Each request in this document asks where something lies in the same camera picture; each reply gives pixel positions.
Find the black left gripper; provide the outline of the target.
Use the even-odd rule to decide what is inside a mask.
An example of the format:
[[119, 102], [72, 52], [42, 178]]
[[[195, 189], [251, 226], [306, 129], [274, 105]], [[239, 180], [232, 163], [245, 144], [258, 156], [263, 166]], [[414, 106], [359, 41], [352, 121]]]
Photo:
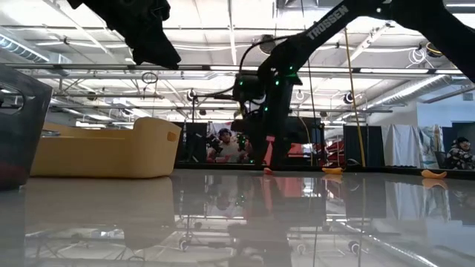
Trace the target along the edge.
[[101, 17], [111, 30], [123, 36], [159, 33], [158, 36], [132, 35], [128, 46], [137, 65], [151, 63], [171, 70], [178, 69], [180, 55], [163, 34], [163, 22], [170, 17], [168, 0], [99, 0], [105, 9]]

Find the silver ceiling duct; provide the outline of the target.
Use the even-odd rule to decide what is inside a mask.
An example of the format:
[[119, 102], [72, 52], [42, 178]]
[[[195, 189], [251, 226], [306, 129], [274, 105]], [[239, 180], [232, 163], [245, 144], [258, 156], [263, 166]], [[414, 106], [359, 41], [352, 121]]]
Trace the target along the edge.
[[0, 48], [35, 63], [49, 62], [49, 58], [2, 34], [0, 34]]

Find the white cloth sheet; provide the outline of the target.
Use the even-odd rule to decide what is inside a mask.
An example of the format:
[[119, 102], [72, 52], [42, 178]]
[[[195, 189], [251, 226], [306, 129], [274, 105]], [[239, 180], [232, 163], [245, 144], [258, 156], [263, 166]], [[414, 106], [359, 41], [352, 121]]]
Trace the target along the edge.
[[386, 166], [421, 166], [417, 127], [382, 125], [381, 135]]

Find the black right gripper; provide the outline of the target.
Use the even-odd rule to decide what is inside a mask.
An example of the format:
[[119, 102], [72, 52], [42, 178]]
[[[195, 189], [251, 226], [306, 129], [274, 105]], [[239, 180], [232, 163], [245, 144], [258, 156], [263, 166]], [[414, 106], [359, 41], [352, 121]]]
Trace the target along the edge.
[[260, 81], [265, 88], [265, 96], [262, 99], [245, 102], [235, 100], [239, 103], [242, 119], [236, 119], [232, 123], [232, 130], [253, 130], [249, 134], [249, 141], [256, 166], [263, 164], [267, 149], [266, 134], [257, 129], [277, 130], [273, 145], [273, 166], [278, 167], [287, 158], [295, 138], [294, 133], [282, 128], [280, 123], [285, 122], [288, 117], [293, 87], [301, 85], [301, 80], [296, 73], [291, 73]]

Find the grey plastic basket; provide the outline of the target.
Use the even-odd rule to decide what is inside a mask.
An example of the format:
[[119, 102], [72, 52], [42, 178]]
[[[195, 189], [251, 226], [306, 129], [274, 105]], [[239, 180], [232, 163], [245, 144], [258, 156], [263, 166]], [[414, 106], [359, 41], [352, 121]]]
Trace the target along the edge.
[[53, 88], [3, 64], [0, 85], [23, 98], [15, 113], [0, 112], [0, 191], [7, 191], [27, 183]]

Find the black monitor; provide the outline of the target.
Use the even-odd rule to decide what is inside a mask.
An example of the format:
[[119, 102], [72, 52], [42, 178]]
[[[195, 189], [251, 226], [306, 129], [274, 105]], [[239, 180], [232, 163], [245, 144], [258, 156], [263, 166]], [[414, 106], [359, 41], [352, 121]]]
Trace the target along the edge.
[[317, 144], [321, 142], [321, 120], [319, 118], [296, 117], [297, 143]]

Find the black curtain panel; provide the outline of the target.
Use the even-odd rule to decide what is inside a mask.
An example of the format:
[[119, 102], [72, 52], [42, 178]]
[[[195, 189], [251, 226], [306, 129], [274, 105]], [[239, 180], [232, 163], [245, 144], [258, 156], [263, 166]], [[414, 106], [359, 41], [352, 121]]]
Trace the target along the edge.
[[384, 149], [380, 126], [361, 126], [361, 139], [356, 126], [344, 126], [344, 156], [348, 165], [361, 165], [363, 145], [364, 161], [367, 167], [384, 167]]

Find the person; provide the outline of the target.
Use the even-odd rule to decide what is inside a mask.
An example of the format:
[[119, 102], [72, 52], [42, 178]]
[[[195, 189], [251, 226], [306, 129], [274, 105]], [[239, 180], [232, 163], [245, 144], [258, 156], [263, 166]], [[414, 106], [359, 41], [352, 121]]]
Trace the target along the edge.
[[453, 170], [475, 171], [475, 155], [471, 153], [471, 144], [461, 136], [455, 139], [445, 157], [445, 167]]
[[207, 150], [207, 162], [245, 163], [249, 160], [252, 152], [251, 144], [247, 153], [240, 153], [236, 138], [232, 136], [232, 132], [229, 129], [221, 128], [218, 131], [218, 139], [218, 149], [210, 147]]

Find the yellow plastic basket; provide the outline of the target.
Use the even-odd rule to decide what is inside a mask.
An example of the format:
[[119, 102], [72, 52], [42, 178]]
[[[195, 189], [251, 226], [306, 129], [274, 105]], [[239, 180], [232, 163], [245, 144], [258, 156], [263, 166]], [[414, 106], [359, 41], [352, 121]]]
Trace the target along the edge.
[[172, 122], [139, 118], [128, 130], [90, 130], [45, 123], [58, 136], [39, 140], [32, 177], [145, 179], [174, 170], [182, 128]]

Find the black aluminium table frame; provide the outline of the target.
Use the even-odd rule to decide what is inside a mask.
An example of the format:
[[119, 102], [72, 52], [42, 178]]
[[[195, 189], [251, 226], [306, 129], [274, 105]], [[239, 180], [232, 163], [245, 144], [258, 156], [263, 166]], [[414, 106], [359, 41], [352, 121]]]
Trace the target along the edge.
[[[198, 170], [233, 170], [233, 171], [262, 171], [262, 166], [251, 164], [227, 164], [227, 163], [187, 163], [178, 162], [174, 164], [175, 169], [198, 169]], [[278, 167], [271, 167], [273, 171], [318, 171], [322, 172], [322, 167], [309, 165], [283, 165]], [[447, 176], [445, 179], [467, 180], [475, 182], [475, 171], [457, 171], [446, 170]], [[380, 173], [380, 174], [398, 174], [398, 175], [412, 175], [421, 176], [422, 169], [420, 168], [400, 168], [400, 167], [361, 167], [350, 166], [346, 167], [344, 173]]]

